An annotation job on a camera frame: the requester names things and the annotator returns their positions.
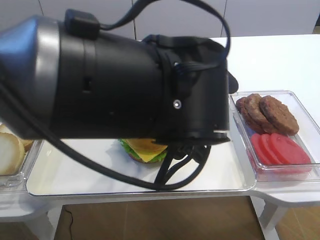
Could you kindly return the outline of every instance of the screw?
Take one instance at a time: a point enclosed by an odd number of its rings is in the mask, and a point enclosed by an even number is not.
[[[181,101],[180,101],[179,99],[174,100],[174,101],[173,101],[173,107],[174,107],[175,109],[180,109],[180,108],[182,107]]]

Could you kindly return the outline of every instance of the wooden floor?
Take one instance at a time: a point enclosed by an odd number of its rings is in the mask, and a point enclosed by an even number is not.
[[[320,207],[290,209],[281,240],[320,240]],[[66,205],[54,240],[263,240],[248,197]],[[23,223],[0,223],[0,240],[37,240]]]

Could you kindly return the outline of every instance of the white tray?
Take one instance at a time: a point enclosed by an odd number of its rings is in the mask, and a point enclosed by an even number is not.
[[[246,191],[256,178],[243,147],[242,139],[230,115],[232,142],[212,146],[207,163],[200,175],[177,191]],[[144,164],[133,161],[114,139],[65,140],[92,160],[128,176],[153,182],[160,164]],[[168,183],[176,183],[189,176],[197,167],[191,161],[179,170]],[[35,161],[26,183],[29,194],[34,196],[64,196],[150,192],[149,189],[129,185],[104,175],[70,159],[48,142],[45,142]]]

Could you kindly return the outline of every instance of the sliced tomato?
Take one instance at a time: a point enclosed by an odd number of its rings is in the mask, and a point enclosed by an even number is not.
[[[255,150],[255,153],[263,165],[272,165],[270,160],[267,158],[267,156],[264,154],[264,152],[260,148],[260,144],[259,144],[260,138],[261,136],[257,133],[253,134],[251,137],[251,142]]]
[[[281,165],[282,162],[278,159],[276,154],[270,148],[270,135],[262,134],[259,140],[259,145],[263,154],[273,165]]]
[[[270,136],[269,146],[283,164],[310,164],[306,152],[287,136],[273,133]]]

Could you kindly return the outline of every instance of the plastic container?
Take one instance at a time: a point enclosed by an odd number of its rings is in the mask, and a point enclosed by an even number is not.
[[[30,150],[26,153],[24,160],[14,174],[0,175],[0,194],[18,190],[18,186],[23,185],[28,178],[35,160],[39,154],[43,141],[34,141]]]
[[[263,165],[250,141],[251,130],[236,108],[236,101],[252,93],[262,97],[270,95],[287,105],[299,124],[299,132],[290,138],[308,154],[311,164]],[[242,137],[243,146],[259,182],[278,181],[320,181],[320,128],[291,91],[251,91],[237,92],[230,96],[230,109],[237,129]]]

